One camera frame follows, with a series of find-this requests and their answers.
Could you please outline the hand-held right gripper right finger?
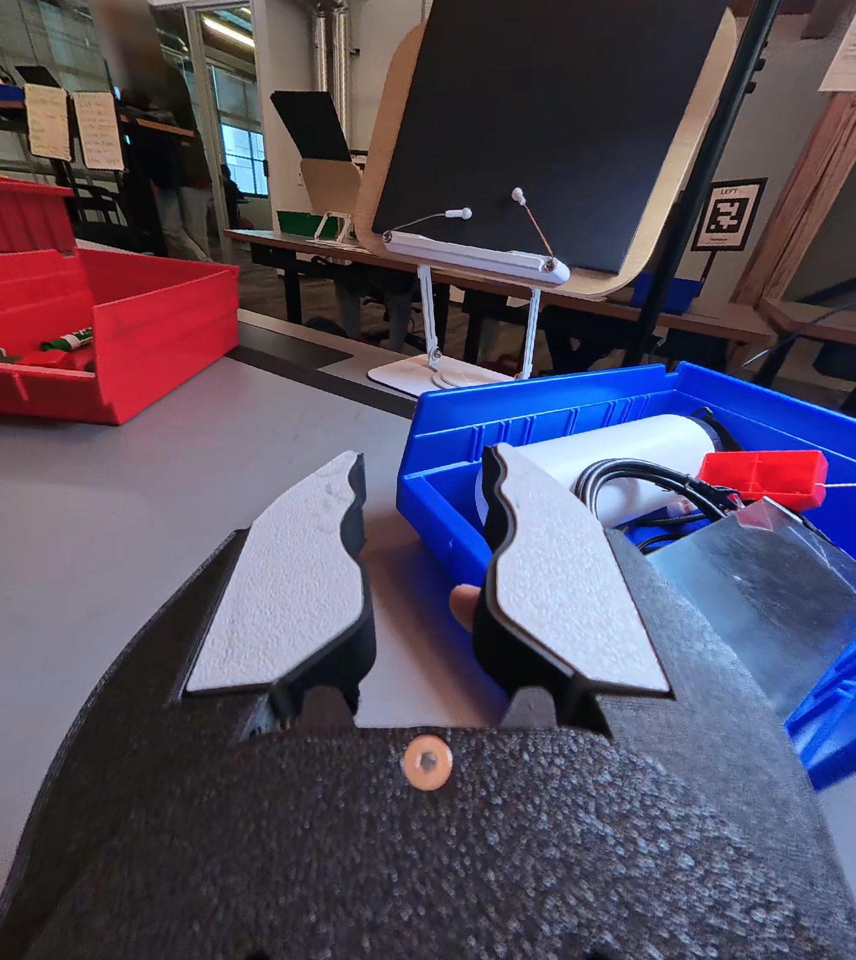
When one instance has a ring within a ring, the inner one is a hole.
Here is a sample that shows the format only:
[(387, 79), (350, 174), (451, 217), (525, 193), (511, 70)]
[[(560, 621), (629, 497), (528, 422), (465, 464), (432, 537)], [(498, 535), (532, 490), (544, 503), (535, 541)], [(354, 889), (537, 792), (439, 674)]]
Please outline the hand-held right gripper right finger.
[(604, 526), (518, 448), (482, 457), (491, 558), (472, 651), (514, 698), (540, 689), (564, 726), (607, 732), (601, 695), (672, 702), (674, 692)]

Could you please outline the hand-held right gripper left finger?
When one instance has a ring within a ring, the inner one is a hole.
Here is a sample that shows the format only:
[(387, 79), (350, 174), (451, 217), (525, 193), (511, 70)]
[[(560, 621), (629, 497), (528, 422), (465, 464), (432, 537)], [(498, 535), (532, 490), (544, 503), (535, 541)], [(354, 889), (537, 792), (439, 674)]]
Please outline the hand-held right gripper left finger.
[(242, 532), (206, 613), (183, 695), (266, 692), (299, 714), (310, 690), (358, 712), (374, 667), (371, 583), (362, 551), (364, 454), (340, 453), (275, 498)]

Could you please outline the blue storage bin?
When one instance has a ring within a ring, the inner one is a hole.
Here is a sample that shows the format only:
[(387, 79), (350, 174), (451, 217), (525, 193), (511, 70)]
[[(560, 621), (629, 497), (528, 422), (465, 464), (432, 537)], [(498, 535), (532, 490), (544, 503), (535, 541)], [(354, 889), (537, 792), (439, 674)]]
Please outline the blue storage bin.
[[(638, 366), (425, 394), (414, 409), (396, 506), (454, 583), (480, 586), (492, 557), (475, 505), (484, 449), (522, 447), (659, 415), (708, 410), (745, 450), (820, 450), (830, 484), (856, 483), (856, 418), (694, 366)], [(856, 562), (856, 487), (811, 522)], [(856, 640), (788, 722), (812, 785), (856, 773)]]
[[(628, 305), (632, 308), (642, 308), (651, 292), (654, 281), (654, 272), (644, 270), (633, 282), (632, 294)], [(704, 287), (702, 280), (674, 277), (669, 285), (661, 313), (683, 315), (688, 312)]]

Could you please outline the red plastic block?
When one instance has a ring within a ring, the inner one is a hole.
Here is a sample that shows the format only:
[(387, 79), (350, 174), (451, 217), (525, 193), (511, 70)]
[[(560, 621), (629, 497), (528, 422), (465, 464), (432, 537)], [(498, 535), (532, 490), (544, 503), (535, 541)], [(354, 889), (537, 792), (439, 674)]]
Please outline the red plastic block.
[(829, 466), (819, 450), (719, 451), (704, 456), (697, 476), (743, 502), (769, 498), (804, 513), (823, 505)]

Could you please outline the red storage bin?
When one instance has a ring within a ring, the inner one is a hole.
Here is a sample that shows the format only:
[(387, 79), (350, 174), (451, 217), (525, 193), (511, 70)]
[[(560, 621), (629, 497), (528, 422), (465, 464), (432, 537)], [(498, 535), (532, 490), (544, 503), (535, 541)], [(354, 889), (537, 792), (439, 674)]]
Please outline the red storage bin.
[[(0, 254), (0, 415), (126, 423), (238, 346), (238, 277), (113, 249)], [(39, 349), (87, 327), (85, 349)]]
[(0, 254), (74, 250), (66, 204), (73, 197), (67, 188), (0, 175)]

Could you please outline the white cylinder roll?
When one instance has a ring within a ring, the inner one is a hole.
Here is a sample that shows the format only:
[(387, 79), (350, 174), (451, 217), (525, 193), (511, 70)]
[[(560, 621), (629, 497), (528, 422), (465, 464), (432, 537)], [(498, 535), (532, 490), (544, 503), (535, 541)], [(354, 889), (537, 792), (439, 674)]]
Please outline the white cylinder roll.
[[(697, 476), (705, 457), (722, 449), (722, 440), (713, 428), (692, 416), (660, 414), (516, 449), (543, 473), (574, 491), (584, 469), (610, 459), (644, 461)], [(598, 518), (607, 529), (659, 511), (678, 518), (695, 510), (679, 494), (634, 478), (611, 481), (599, 494)]]

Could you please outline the green storage bin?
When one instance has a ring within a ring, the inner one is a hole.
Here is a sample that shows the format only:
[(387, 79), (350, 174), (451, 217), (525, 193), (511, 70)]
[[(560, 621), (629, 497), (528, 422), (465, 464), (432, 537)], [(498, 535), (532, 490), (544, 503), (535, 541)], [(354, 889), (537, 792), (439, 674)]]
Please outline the green storage bin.
[(278, 231), (309, 239), (337, 239), (342, 220), (336, 216), (313, 214), (306, 211), (278, 210)]

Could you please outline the black white marker sign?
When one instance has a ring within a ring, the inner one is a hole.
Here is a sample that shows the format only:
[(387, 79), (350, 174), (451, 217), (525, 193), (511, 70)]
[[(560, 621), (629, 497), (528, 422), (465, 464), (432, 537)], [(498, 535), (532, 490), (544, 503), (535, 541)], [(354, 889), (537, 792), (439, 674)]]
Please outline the black white marker sign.
[(766, 176), (712, 182), (698, 218), (691, 252), (743, 252), (767, 184)]

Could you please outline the black light stand pole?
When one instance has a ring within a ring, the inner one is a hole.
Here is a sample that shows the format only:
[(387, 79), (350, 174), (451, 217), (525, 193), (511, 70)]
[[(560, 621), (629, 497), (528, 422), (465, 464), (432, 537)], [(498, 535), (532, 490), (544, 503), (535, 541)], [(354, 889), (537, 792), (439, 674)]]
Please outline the black light stand pole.
[(703, 203), (710, 193), (713, 177), (731, 136), (748, 87), (758, 70), (780, 1), (755, 1), (741, 34), (732, 66), (722, 86), (719, 102), (698, 150), (685, 190), (677, 205), (673, 228), (662, 257), (653, 272), (650, 292), (635, 325), (635, 339), (626, 349), (622, 367), (640, 365), (645, 347), (653, 335), (671, 282), (686, 251), (690, 234), (697, 226)]

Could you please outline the black board book stand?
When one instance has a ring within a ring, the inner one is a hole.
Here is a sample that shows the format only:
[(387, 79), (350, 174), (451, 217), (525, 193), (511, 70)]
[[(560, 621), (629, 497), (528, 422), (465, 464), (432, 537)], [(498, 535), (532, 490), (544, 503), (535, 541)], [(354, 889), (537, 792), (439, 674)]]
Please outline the black board book stand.
[(714, 114), (729, 3), (434, 2), (391, 60), (354, 214), (371, 254), (414, 266), (426, 352), (372, 368), (411, 397), (506, 375), (446, 358), (433, 276), (600, 302), (642, 271)]
[(353, 160), (335, 104), (327, 91), (276, 90), (269, 100), (300, 156), (300, 174), (322, 239), (328, 221), (339, 223), (336, 240), (350, 238), (363, 170)]

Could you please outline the paper sheet board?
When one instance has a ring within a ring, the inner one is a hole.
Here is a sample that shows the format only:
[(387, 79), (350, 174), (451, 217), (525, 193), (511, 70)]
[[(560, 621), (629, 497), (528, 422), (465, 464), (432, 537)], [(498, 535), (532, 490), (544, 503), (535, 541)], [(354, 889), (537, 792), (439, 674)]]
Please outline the paper sheet board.
[(125, 170), (116, 100), (110, 92), (71, 94), (82, 161), (90, 170)]
[(24, 86), (27, 144), (39, 159), (71, 162), (72, 137), (67, 92), (59, 86)]

